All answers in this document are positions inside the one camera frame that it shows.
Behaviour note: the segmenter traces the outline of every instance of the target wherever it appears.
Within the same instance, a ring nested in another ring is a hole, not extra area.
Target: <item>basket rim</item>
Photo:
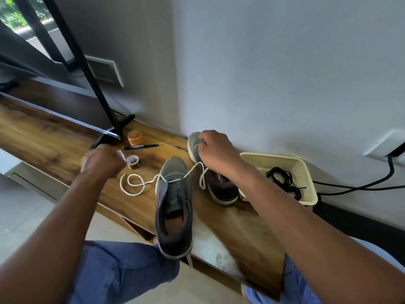
[[[299,202],[301,204],[303,204],[303,205],[314,205],[314,204],[316,204],[318,202],[318,196],[316,194],[316,190],[315,190],[315,186],[314,186],[313,181],[312,181],[311,174],[309,173],[308,167],[306,166],[306,163],[305,163],[305,161],[303,159],[297,158],[297,157],[291,157],[291,156],[271,155],[271,154],[268,154],[268,153],[256,153],[256,152],[241,152],[241,153],[239,153],[239,155],[241,157],[242,157],[242,155],[254,155],[254,156],[265,156],[265,157],[273,157],[273,158],[276,157],[276,158],[284,158],[284,159],[294,159],[294,160],[300,161],[304,166],[305,174],[306,174],[306,176],[307,176],[307,178],[309,180],[309,189],[312,191],[312,194],[314,195],[314,198],[311,201],[299,201]],[[243,198],[247,199],[246,195],[240,189],[239,189],[239,194]]]

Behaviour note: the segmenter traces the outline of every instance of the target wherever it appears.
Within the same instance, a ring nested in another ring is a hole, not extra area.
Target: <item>orange jar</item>
[[[132,146],[143,145],[145,142],[145,137],[143,136],[143,132],[139,131],[139,130],[132,130],[132,131],[128,132],[127,138],[128,138],[129,144],[131,144]]]

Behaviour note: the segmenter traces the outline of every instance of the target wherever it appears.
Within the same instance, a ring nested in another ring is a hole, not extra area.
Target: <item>shoelace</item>
[[[205,179],[204,179],[204,175],[205,175],[205,173],[208,171],[208,168],[205,168],[205,166],[204,166],[204,164],[203,164],[202,162],[197,162],[197,163],[189,170],[189,172],[184,175],[183,178],[186,178],[187,176],[189,176],[190,173],[193,171],[193,169],[194,169],[196,166],[198,166],[199,164],[202,166],[202,174],[201,174],[201,176],[200,176],[199,184],[200,184],[200,188],[202,188],[203,190],[205,190]],[[152,179],[151,181],[147,181],[147,182],[144,182],[143,178],[142,178],[140,175],[138,175],[138,174],[130,174],[130,175],[128,175],[128,177],[127,177],[127,183],[128,183],[130,186],[143,186],[142,190],[140,190],[139,193],[131,194],[131,193],[127,192],[127,191],[124,189],[124,187],[122,186],[122,180],[124,179],[125,175],[126,175],[126,174],[124,174],[124,175],[121,176],[121,178],[120,178],[120,180],[119,180],[119,186],[120,186],[121,190],[122,190],[125,194],[128,194],[128,195],[130,195],[130,196],[138,196],[138,195],[141,195],[142,192],[143,192],[143,190],[145,189],[145,185],[146,185],[146,184],[151,184],[151,183],[155,182],[156,179],[161,178],[164,182],[168,182],[161,174],[156,174],[155,177],[153,177],[153,179]],[[141,184],[131,184],[131,183],[129,182],[129,179],[130,179],[132,176],[137,176],[137,177],[139,177],[139,179],[142,181],[142,183],[141,183]],[[181,178],[178,178],[178,179],[170,180],[168,183],[172,183],[172,182],[176,182],[176,181],[180,181],[180,180],[181,180]]]

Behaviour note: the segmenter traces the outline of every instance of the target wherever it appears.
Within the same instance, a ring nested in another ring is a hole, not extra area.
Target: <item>blue jeans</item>
[[[365,246],[378,256],[387,260],[390,264],[405,273],[405,267],[403,267],[394,257],[388,254],[385,250],[373,245],[370,242],[353,238],[361,245]],[[253,304],[275,304],[276,301],[269,299],[268,297],[260,294],[259,292],[243,286],[245,295],[248,300]],[[286,256],[284,261],[283,272],[283,285],[280,296],[281,304],[320,304],[318,297],[313,293],[311,287],[308,286],[305,279],[301,275],[300,271],[296,268],[292,260]]]
[[[86,241],[67,304],[119,304],[174,280],[178,260],[164,257],[159,248],[111,241]]]

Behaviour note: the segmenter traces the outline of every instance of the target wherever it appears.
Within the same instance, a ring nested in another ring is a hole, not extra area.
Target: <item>gray sneaker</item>
[[[191,160],[197,164],[202,162],[198,154],[198,145],[201,140],[199,138],[200,132],[193,132],[187,140],[187,150]],[[208,191],[212,199],[220,205],[230,205],[236,202],[239,197],[238,187],[233,184],[228,178],[215,173],[211,170],[205,174]]]
[[[183,258],[192,247],[191,177],[184,178],[187,173],[188,168],[184,160],[171,157],[160,170],[166,181],[158,178],[156,182],[156,234],[160,252],[171,259]],[[169,233],[165,222],[179,218],[183,225],[175,233]]]

